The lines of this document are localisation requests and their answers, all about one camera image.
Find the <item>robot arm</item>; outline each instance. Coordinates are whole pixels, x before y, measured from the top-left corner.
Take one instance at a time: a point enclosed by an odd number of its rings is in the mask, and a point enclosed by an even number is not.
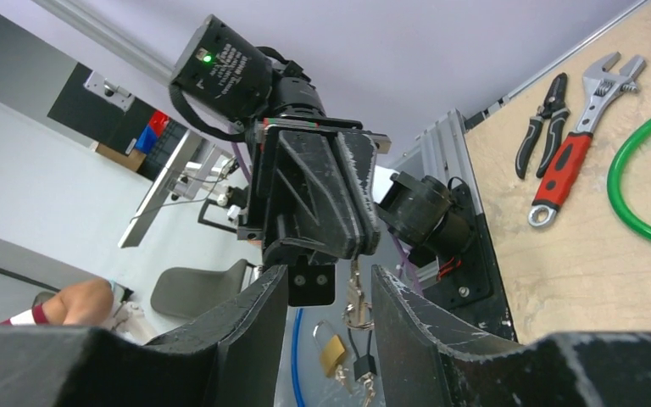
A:
[[[226,134],[205,124],[184,94],[243,131]],[[247,144],[253,180],[237,235],[263,242],[266,269],[287,265],[306,276],[290,285],[289,304],[332,303],[335,263],[373,254],[380,240],[370,191],[376,154],[387,153],[388,137],[327,117],[298,64],[254,47],[213,15],[179,58],[170,95],[192,126]],[[317,276],[330,283],[318,284]]]

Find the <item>green hose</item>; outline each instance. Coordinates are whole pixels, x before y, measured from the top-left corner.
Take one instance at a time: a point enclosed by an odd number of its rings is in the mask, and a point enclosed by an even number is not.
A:
[[[632,136],[625,141],[620,150],[615,155],[610,170],[608,172],[608,198],[615,213],[622,219],[625,224],[633,231],[639,233],[646,239],[651,240],[651,225],[643,222],[632,213],[627,207],[625,199],[622,197],[620,184],[622,182],[622,173],[627,165],[627,160],[635,153],[640,144],[651,136],[651,119],[644,125],[641,125]]]

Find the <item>white ceiling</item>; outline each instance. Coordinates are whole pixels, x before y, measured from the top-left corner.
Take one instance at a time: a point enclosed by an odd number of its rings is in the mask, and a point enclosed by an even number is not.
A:
[[[394,150],[402,152],[449,109],[468,116],[488,107],[637,0],[78,3],[168,64],[205,17],[216,14],[254,45],[275,47],[299,62],[328,115],[361,120],[367,129],[388,134]],[[23,16],[9,18],[24,25],[18,21]],[[98,61],[80,60],[98,70]],[[156,107],[168,102],[161,93]]]

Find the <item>black panel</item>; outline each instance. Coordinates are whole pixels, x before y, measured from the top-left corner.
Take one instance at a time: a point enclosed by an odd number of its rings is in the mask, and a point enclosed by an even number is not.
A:
[[[513,317],[503,288],[498,261],[492,247],[484,214],[476,215],[470,189],[465,185],[453,188],[458,203],[453,211],[475,226],[470,246],[459,256],[462,265],[423,290],[423,295],[463,321],[483,331],[512,341],[517,340]],[[468,294],[460,295],[467,287]]]
[[[83,84],[91,73],[85,65],[77,64],[47,116],[119,153],[127,154],[129,146],[141,135],[156,109],[136,98],[124,113],[86,90]]]
[[[0,406],[270,407],[285,267],[144,346],[100,328],[0,326]]]
[[[556,333],[521,347],[435,306],[380,266],[371,281],[387,405],[651,406],[651,333]]]

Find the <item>red clothing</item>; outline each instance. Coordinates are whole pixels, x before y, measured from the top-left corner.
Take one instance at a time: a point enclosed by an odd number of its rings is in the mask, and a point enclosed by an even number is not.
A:
[[[43,313],[42,305],[38,304],[32,309],[8,318],[1,322],[0,325],[48,325],[48,319],[46,314]]]

